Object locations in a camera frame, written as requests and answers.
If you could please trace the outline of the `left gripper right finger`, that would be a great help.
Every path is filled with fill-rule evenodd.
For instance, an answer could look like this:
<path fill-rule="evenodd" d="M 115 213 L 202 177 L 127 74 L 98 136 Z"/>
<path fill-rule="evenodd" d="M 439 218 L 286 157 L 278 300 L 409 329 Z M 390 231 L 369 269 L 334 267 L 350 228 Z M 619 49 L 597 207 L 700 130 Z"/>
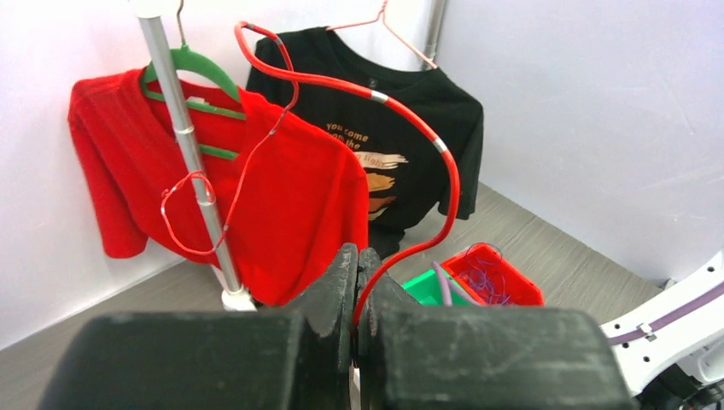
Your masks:
<path fill-rule="evenodd" d="M 595 320 L 554 307 L 434 307 L 381 261 L 359 254 L 373 285 L 357 336 L 364 409 L 634 409 Z"/>

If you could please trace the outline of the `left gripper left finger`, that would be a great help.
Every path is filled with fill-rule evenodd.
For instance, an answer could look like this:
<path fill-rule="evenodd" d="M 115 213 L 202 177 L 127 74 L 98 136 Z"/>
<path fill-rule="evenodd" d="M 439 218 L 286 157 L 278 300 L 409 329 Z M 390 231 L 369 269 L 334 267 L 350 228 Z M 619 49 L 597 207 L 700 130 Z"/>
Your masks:
<path fill-rule="evenodd" d="M 359 252 L 282 307 L 113 313 L 69 344 L 42 409 L 348 409 Z"/>

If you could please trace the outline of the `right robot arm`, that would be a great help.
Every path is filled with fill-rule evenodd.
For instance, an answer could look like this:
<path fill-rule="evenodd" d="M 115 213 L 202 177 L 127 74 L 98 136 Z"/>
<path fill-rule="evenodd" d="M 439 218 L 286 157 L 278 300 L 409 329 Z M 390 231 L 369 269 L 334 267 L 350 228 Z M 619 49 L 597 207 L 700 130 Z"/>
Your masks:
<path fill-rule="evenodd" d="M 601 326 L 642 409 L 723 407 L 723 253 Z"/>

